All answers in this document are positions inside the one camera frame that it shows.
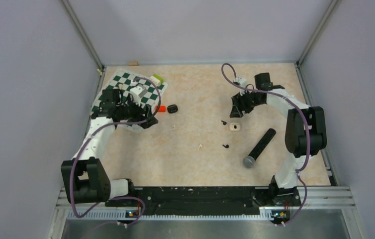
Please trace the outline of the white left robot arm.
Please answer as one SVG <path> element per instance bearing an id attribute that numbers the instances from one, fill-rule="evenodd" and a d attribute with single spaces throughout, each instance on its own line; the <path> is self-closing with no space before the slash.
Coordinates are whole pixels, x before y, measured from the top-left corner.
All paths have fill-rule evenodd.
<path id="1" fill-rule="evenodd" d="M 81 148 L 73 159 L 61 165 L 70 203 L 99 203 L 115 197 L 125 206 L 135 202 L 132 182 L 129 179 L 110 180 L 100 160 L 118 123 L 138 125 L 143 129 L 158 123 L 151 107 L 141 104 L 145 93 L 143 86 L 130 89 L 127 97 L 120 89 L 103 90 L 102 100 L 91 115 L 89 132 Z"/>

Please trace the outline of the white earbud charging case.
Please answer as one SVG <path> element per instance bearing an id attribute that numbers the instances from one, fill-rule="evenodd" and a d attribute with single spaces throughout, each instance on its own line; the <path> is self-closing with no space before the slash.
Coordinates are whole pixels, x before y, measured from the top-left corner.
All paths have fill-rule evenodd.
<path id="1" fill-rule="evenodd" d="M 241 125 L 237 122 L 232 122 L 229 124 L 229 130 L 231 132 L 238 132 L 241 130 Z"/>

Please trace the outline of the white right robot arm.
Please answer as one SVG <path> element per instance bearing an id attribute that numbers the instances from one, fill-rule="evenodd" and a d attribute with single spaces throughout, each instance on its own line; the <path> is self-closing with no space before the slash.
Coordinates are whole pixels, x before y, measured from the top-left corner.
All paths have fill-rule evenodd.
<path id="1" fill-rule="evenodd" d="M 268 192 L 272 204 L 282 205 L 296 189 L 299 173 L 310 158 L 327 145 L 324 110 L 302 103 L 283 86 L 274 85 L 269 73 L 255 75 L 255 87 L 251 89 L 247 80 L 238 76 L 231 83 L 239 93 L 231 98 L 230 118 L 241 118 L 259 105 L 272 106 L 286 118 L 284 142 L 288 154 Z"/>

